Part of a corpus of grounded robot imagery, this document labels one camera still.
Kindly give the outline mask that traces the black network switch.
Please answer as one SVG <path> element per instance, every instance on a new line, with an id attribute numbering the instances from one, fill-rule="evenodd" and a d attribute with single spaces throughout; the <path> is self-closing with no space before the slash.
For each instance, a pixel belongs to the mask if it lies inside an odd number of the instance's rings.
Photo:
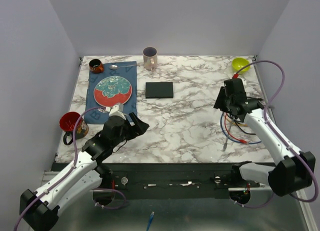
<path id="1" fill-rule="evenodd" d="M 146 82 L 145 83 L 146 99 L 173 99 L 174 89 L 173 82 Z"/>

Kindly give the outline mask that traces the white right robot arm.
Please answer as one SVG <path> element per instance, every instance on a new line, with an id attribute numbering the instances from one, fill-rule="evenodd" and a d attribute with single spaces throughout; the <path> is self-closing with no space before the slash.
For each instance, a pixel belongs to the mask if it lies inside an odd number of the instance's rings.
<path id="1" fill-rule="evenodd" d="M 307 188 L 314 181 L 316 158 L 302 152 L 279 130 L 257 98 L 248 98 L 243 81 L 232 78 L 224 81 L 214 108 L 230 114 L 247 124 L 269 151 L 275 166 L 242 162 L 230 174 L 230 182 L 241 187 L 247 181 L 266 184 L 279 197 Z"/>

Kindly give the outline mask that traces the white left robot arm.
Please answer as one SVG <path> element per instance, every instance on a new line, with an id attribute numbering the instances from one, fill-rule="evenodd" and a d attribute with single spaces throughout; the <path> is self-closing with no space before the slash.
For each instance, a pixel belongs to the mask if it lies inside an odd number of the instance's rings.
<path id="1" fill-rule="evenodd" d="M 110 115 L 103 129 L 86 141 L 62 171 L 35 191 L 25 190 L 20 196 L 18 219 L 35 231 L 49 231 L 63 210 L 83 194 L 111 187 L 110 171 L 102 162 L 117 145 L 143 135 L 150 127 L 133 112 L 129 116 L 133 124 L 120 111 Z"/>

